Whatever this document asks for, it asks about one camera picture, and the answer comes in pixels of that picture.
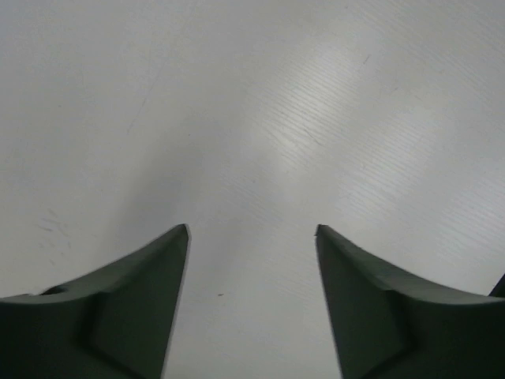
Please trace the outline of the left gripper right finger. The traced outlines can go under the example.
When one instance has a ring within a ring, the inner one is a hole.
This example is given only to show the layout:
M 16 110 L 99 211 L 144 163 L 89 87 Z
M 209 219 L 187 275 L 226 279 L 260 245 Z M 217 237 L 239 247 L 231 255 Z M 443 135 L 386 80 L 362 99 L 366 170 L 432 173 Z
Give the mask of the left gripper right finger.
M 316 251 L 344 378 L 503 377 L 503 282 L 488 295 L 433 283 L 327 225 Z

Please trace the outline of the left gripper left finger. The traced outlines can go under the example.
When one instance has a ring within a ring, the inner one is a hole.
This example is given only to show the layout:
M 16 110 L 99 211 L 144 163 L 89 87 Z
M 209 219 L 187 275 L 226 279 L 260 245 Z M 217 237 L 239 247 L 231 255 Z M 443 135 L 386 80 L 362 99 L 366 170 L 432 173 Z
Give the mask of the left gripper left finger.
M 178 311 L 189 229 L 37 295 L 1 300 L 4 378 L 160 378 Z

